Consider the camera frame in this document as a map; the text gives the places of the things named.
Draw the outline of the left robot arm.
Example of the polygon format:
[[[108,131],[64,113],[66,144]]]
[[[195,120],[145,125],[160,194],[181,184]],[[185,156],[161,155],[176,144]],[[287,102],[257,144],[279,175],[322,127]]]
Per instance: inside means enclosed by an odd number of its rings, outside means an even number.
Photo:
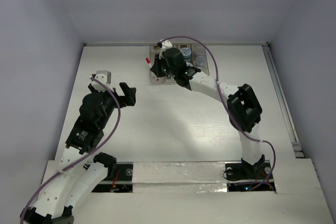
[[[92,190],[117,175],[117,159],[98,149],[112,112],[136,103],[136,88],[125,82],[119,86],[122,96],[103,81],[89,84],[56,173],[33,194],[20,214],[21,223],[73,223],[74,213]]]

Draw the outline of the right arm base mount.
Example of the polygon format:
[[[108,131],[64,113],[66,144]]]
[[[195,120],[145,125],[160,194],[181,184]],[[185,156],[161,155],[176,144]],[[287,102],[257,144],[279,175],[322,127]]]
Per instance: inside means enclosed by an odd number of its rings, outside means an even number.
[[[268,176],[271,165],[269,161],[261,164],[256,172],[251,172],[242,163],[226,163],[222,175],[227,181],[229,192],[276,191],[273,176]]]

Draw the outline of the red capped white marker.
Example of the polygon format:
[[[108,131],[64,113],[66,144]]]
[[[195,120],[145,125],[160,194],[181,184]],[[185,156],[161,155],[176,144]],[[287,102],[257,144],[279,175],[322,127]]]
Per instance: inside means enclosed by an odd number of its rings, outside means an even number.
[[[153,76],[154,76],[154,79],[155,79],[156,81],[158,81],[158,77],[157,77],[156,74],[151,70],[151,69],[152,69],[152,64],[151,64],[151,62],[150,62],[150,59],[149,59],[149,58],[146,58],[145,60],[146,60],[146,62],[147,62],[147,64],[148,64],[148,66],[149,66],[150,73],[152,73]]]

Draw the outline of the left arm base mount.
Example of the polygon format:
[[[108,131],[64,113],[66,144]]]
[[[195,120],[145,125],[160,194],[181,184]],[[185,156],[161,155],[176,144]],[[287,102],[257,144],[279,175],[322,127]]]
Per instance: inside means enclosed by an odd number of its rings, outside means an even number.
[[[117,163],[114,175],[102,180],[92,193],[131,193],[133,192],[133,163]]]

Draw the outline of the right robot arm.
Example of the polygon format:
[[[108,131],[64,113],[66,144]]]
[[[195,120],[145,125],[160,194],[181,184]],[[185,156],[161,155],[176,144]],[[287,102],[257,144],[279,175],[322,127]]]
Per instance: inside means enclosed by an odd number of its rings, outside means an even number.
[[[230,123],[239,132],[242,146],[241,171],[248,178],[260,173],[265,161],[260,148],[258,127],[262,108],[250,85],[238,87],[220,82],[201,69],[188,65],[176,48],[156,54],[150,71],[159,78],[172,77],[179,86],[222,102]]]

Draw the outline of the blue cleaning gel jar back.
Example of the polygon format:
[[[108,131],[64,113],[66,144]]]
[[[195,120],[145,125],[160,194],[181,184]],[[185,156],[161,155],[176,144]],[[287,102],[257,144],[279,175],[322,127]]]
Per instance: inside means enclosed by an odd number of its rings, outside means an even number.
[[[187,48],[187,47],[181,48],[180,52],[185,61],[190,61],[192,57],[192,50],[190,48]]]

